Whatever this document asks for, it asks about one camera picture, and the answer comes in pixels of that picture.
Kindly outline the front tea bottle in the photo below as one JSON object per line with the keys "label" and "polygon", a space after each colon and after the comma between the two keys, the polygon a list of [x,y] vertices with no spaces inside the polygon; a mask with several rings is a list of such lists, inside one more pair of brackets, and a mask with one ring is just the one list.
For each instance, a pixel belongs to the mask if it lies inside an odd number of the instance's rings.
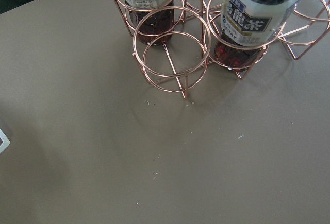
{"label": "front tea bottle", "polygon": [[221,42],[215,46],[216,60],[234,68],[249,66],[259,53],[259,46],[275,38],[300,0],[225,0],[221,16],[221,38],[244,46],[231,48]]}

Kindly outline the tea bottle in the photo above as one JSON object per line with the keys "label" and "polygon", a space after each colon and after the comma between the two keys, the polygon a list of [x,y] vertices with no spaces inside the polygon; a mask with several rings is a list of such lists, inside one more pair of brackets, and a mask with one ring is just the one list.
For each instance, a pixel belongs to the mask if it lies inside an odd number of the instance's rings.
{"label": "tea bottle", "polygon": [[215,46],[216,60],[234,68],[249,66],[259,53],[259,46],[275,38],[300,0],[225,0],[221,16],[221,38],[244,46],[231,48],[221,42]]}
{"label": "tea bottle", "polygon": [[[129,11],[129,17],[133,27],[137,27],[140,21],[146,17],[149,12],[146,10],[161,8],[164,6],[173,6],[172,0],[124,0],[125,4],[133,7]],[[167,32],[174,25],[174,10],[161,10],[146,19],[140,26],[137,38],[144,44],[150,44],[156,38],[156,35]]]}

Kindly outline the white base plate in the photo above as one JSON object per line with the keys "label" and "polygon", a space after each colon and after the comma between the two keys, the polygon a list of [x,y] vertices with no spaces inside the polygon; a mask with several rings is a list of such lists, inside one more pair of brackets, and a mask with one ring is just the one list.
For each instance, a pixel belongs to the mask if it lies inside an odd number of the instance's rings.
{"label": "white base plate", "polygon": [[0,153],[2,153],[10,145],[10,141],[2,130],[0,130],[0,137],[1,137]]}

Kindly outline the back left tea bottle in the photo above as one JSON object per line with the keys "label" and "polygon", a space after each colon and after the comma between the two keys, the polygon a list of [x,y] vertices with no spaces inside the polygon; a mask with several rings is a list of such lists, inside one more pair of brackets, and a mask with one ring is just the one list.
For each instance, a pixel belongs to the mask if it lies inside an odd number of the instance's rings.
{"label": "back left tea bottle", "polygon": [[[133,27],[137,27],[140,21],[146,17],[149,12],[146,10],[161,8],[164,6],[173,6],[172,0],[124,0],[125,4],[133,7],[129,11],[129,17]],[[150,44],[156,38],[156,35],[167,32],[174,25],[174,10],[161,10],[146,19],[140,26],[137,38],[144,44]]]}

